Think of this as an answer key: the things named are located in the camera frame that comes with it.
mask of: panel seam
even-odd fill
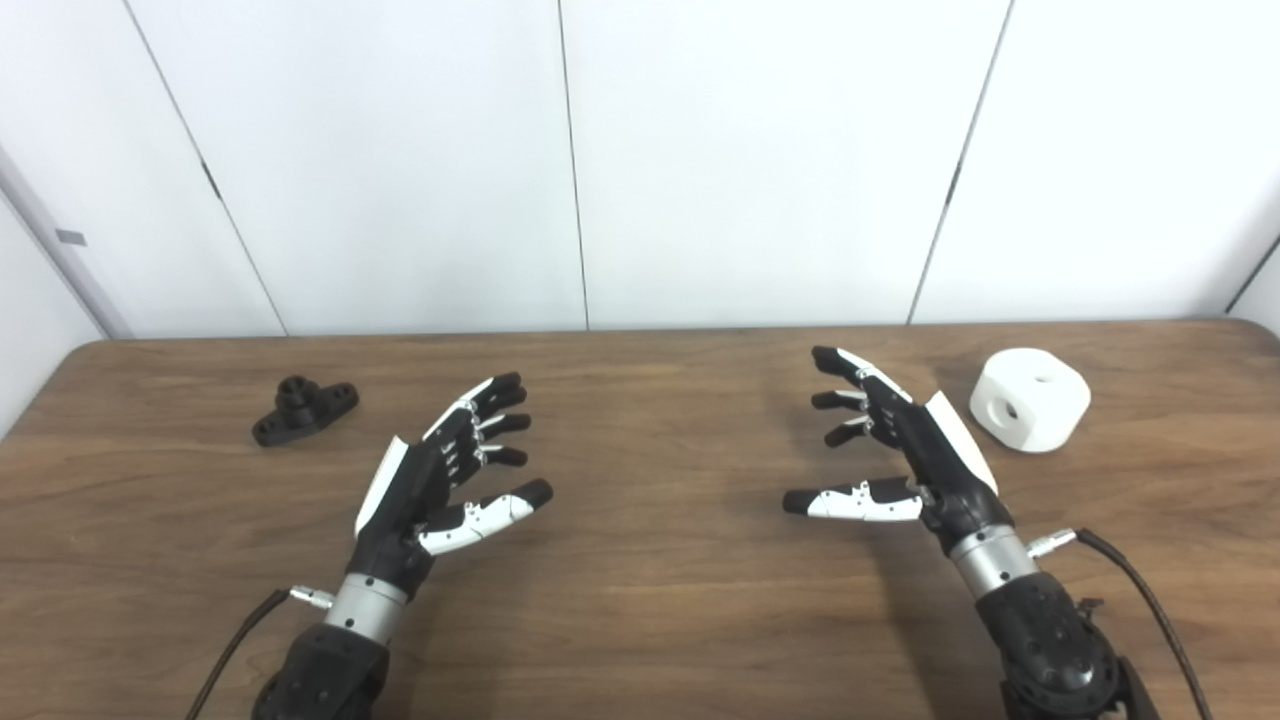
[[[911,297],[911,309],[906,313],[906,324],[915,322],[915,311],[920,306],[920,296],[924,292],[924,283],[929,278],[929,268],[933,266],[933,254],[938,249],[938,238],[942,237],[942,227],[947,222],[947,211],[951,210],[951,199],[955,196],[956,184],[960,183],[960,173],[964,170],[965,158],[969,155],[969,143],[973,141],[973,131],[978,127],[978,115],[982,114],[982,104],[987,99],[987,88],[991,85],[992,72],[996,69],[996,60],[1000,58],[1000,47],[1005,44],[1005,31],[1009,29],[1009,19],[1014,17],[1014,5],[1018,0],[1009,0],[1005,9],[1005,19],[1000,23],[1000,35],[996,36],[996,46],[991,50],[991,60],[987,63],[987,74],[982,78],[982,88],[978,91],[978,101],[974,104],[973,115],[969,118],[969,129],[965,132],[964,143],[960,146],[960,158],[956,160],[956,169],[951,174],[951,184],[947,186],[946,199],[942,201],[942,211],[938,213],[938,223],[933,227],[933,240],[929,241],[929,252],[924,256],[924,266],[920,268],[920,279],[915,283],[915,295]]]
[[[573,108],[568,97],[568,51],[564,47],[564,8],[556,0],[556,19],[561,32],[561,70],[564,76],[564,119],[568,124],[568,164],[573,177],[573,220],[577,225],[577,269],[582,279],[582,320],[591,332],[591,306],[586,292],[586,250],[582,245],[582,205],[577,193],[577,151],[573,146]]]
[[[169,87],[169,78],[166,78],[164,70],[160,69],[160,61],[156,59],[156,54],[151,49],[151,42],[147,41],[146,33],[142,32],[142,23],[138,22],[138,15],[133,12],[133,5],[129,4],[129,0],[120,0],[120,3],[124,5],[124,10],[129,13],[129,20],[133,23],[133,29],[137,31],[138,38],[142,41],[142,46],[147,50],[147,56],[151,59],[151,67],[155,68],[156,76],[160,77],[160,85],[164,86],[165,95],[169,96],[169,104],[173,106],[173,111],[178,115],[178,122],[182,123],[182,129],[187,133],[187,141],[191,142],[191,149],[196,152],[196,159],[200,161],[200,167],[205,173],[205,177],[209,178],[209,184],[214,190],[214,196],[223,206],[223,214],[227,215],[227,222],[230,223],[232,232],[236,233],[236,240],[239,242],[241,251],[244,254],[244,260],[248,261],[250,269],[253,270],[253,277],[257,279],[259,287],[262,288],[262,295],[266,297],[266,304],[271,307],[271,314],[275,315],[275,322],[280,325],[280,332],[284,333],[284,337],[289,337],[289,328],[284,324],[280,309],[275,305],[275,299],[271,297],[271,291],[268,290],[266,282],[262,279],[262,272],[259,270],[257,263],[253,261],[253,254],[248,251],[244,236],[241,233],[239,225],[236,224],[236,218],[232,215],[230,208],[227,206],[227,199],[224,199],[221,191],[218,190],[218,183],[214,181],[214,174],[209,169],[209,163],[205,161],[205,155],[200,151],[200,143],[196,142],[196,136],[191,132],[191,124],[187,123],[187,117],[182,114],[182,108],[178,105],[178,97],[174,96],[173,88]]]

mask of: white cylindrical object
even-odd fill
[[[1089,407],[1089,386],[1053,354],[1014,347],[992,355],[969,398],[978,424],[1023,452],[1062,447]]]

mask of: hole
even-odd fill
[[[302,375],[289,375],[280,380],[280,387],[276,389],[282,393],[289,395],[301,391],[307,384],[306,378]]]

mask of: cable connector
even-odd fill
[[[289,597],[293,600],[301,600],[311,607],[320,610],[329,610],[333,607],[333,593],[317,591],[306,585],[293,585],[289,588]]]
[[[1032,542],[1027,543],[1027,555],[1032,560],[1036,560],[1037,557],[1044,557],[1050,552],[1053,552],[1055,550],[1062,547],[1064,544],[1068,544],[1074,539],[1075,539],[1075,530],[1070,528],[1057,530],[1042,538],[1036,538]]]

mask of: prosthetic hand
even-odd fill
[[[356,516],[342,588],[335,596],[293,591],[328,614],[293,642],[255,703],[255,720],[367,717],[387,678],[387,644],[435,557],[480,542],[552,498],[550,484],[538,479],[449,505],[451,491],[485,465],[527,461],[518,450],[490,445],[529,427],[529,415],[498,414],[525,397],[518,374],[489,378],[451,405],[421,442],[392,438]]]
[[[845,350],[814,347],[818,369],[856,389],[813,396],[818,409],[863,413],[829,432],[837,447],[859,436],[901,450],[910,478],[791,491],[787,512],[846,520],[922,520],[960,571],[978,615],[1000,650],[1010,719],[1094,719],[1120,710],[1158,717],[1138,674],[1116,657],[1102,632],[1036,557],[1071,538],[1050,536],[1024,547],[978,445],[941,392],[924,405],[874,365]]]

